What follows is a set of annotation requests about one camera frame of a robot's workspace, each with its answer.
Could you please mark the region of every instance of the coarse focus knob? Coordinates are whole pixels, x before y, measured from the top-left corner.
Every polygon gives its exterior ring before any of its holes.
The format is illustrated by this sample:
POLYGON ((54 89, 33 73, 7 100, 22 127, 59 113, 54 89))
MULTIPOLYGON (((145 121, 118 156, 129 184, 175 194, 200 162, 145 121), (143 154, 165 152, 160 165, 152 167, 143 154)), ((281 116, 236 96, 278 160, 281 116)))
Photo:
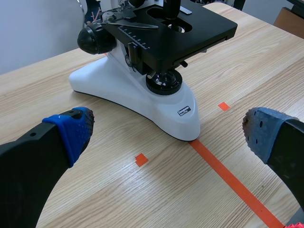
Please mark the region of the coarse focus knob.
POLYGON ((80 31, 77 39, 80 49, 92 55, 107 53, 116 47, 115 37, 100 22, 98 20, 88 24, 80 31))

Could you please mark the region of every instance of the microscope stage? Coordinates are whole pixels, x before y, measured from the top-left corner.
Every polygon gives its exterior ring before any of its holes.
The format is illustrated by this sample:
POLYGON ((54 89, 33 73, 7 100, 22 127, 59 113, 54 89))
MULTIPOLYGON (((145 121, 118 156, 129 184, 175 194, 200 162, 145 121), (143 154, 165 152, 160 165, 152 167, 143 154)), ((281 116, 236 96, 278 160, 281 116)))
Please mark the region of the microscope stage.
POLYGON ((156 25, 158 29, 130 28, 106 24, 105 29, 126 47, 136 48, 140 59, 156 72, 165 71, 181 61, 234 36, 237 24, 190 0, 182 0, 181 6, 192 11, 186 15, 180 11, 173 23, 185 32, 168 27, 162 7, 151 5, 133 9, 135 18, 129 22, 156 25))

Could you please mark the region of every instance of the orange tape line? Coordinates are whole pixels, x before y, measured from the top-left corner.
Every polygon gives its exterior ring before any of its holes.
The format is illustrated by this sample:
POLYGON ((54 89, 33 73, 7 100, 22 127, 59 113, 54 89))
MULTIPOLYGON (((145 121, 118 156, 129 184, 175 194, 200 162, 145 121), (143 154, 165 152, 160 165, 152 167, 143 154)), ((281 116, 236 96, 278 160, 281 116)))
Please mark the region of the orange tape line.
POLYGON ((285 227, 199 140, 190 145, 268 227, 285 227))
POLYGON ((219 107, 223 110, 223 111, 227 111, 230 107, 228 104, 226 104, 225 102, 222 102, 219 104, 219 107))
POLYGON ((135 157, 135 159, 136 159, 135 163, 136 163, 139 167, 141 167, 142 165, 144 165, 144 164, 148 161, 148 159, 146 158, 146 156, 144 156, 142 153, 139 154, 139 155, 137 155, 137 156, 135 157))

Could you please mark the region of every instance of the wooden table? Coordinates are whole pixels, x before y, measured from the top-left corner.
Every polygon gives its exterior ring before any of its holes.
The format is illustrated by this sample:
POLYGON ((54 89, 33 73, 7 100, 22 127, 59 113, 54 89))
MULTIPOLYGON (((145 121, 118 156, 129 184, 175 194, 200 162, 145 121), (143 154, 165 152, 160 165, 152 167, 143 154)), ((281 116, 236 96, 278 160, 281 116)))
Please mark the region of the wooden table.
MULTIPOLYGON (((238 29, 179 69, 198 101, 199 140, 285 224, 299 205, 249 150, 241 123, 256 106, 304 120, 304 40, 227 5, 206 7, 238 29), (231 108, 223 112, 221 102, 231 108)), ((126 108, 72 91, 69 74, 101 57, 77 49, 0 77, 0 143, 75 106, 95 114, 92 140, 54 188, 38 228, 265 227, 188 143, 126 108), (149 159, 142 167, 140 153, 149 159)))

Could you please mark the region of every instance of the white microscope base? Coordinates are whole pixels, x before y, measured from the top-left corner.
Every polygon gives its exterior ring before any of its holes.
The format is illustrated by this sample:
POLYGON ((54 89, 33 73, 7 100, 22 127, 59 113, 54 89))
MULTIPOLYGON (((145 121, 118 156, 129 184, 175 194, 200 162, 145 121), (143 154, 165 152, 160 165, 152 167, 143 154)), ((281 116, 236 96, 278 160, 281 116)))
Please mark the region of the white microscope base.
POLYGON ((200 134, 197 103, 190 88, 182 83, 172 95, 157 95, 146 86, 145 76, 123 69, 109 55, 75 72, 69 81, 76 92, 98 96, 127 107, 169 135, 192 141, 200 134))

